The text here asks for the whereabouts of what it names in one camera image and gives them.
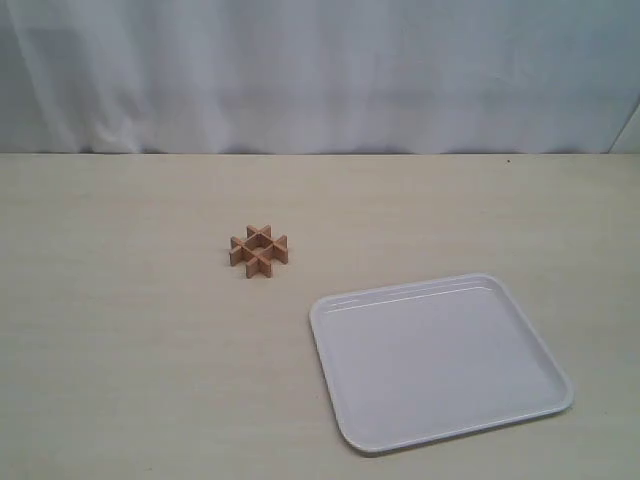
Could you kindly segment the white plastic tray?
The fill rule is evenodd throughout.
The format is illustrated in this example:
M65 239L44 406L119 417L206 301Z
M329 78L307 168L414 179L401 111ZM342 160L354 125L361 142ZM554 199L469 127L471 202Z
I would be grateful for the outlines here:
M481 273L327 296L309 321L338 429L381 454L566 411L566 373Z

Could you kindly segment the white backdrop curtain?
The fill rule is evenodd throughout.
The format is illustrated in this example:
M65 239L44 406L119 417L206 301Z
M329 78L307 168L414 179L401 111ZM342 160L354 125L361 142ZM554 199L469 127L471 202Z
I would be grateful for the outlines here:
M635 153L635 1L5 1L1 148Z

